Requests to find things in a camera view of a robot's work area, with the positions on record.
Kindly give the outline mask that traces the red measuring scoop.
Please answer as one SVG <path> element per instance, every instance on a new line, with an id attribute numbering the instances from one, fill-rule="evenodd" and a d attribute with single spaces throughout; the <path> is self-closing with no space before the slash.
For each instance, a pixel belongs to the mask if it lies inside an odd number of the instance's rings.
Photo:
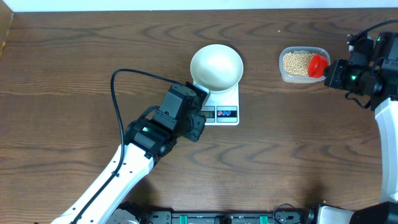
<path id="1" fill-rule="evenodd" d="M 319 54 L 314 55 L 308 65 L 308 76 L 312 78 L 321 78 L 327 66 L 327 58 Z"/>

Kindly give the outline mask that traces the beige bowl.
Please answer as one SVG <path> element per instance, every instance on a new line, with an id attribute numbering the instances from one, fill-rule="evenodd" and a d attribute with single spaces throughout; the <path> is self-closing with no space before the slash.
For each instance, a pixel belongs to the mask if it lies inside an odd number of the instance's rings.
<path id="1" fill-rule="evenodd" d="M 227 45 L 202 47 L 192 58 L 190 73 L 195 83 L 210 91 L 227 91 L 236 86 L 244 73 L 241 56 Z"/>

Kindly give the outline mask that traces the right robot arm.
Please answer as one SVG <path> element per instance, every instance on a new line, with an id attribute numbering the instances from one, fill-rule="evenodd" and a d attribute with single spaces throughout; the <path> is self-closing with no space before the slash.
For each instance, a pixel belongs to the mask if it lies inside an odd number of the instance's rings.
<path id="1" fill-rule="evenodd" d="M 349 60 L 338 59 L 323 71 L 325 86 L 345 90 L 346 99 L 369 96 L 379 128 L 382 188 L 379 203 L 357 211 L 320 205 L 314 223 L 397 223 L 397 34 L 381 32 L 377 40 L 366 31 L 348 35 Z"/>

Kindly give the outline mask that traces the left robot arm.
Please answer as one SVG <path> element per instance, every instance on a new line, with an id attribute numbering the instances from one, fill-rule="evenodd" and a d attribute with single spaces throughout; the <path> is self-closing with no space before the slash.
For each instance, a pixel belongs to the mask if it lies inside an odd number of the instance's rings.
<path id="1" fill-rule="evenodd" d="M 160 106 L 131 122 L 111 162 L 86 192 L 54 223 L 105 223 L 130 190 L 185 137 L 197 142 L 205 128 L 200 85 L 174 83 Z"/>

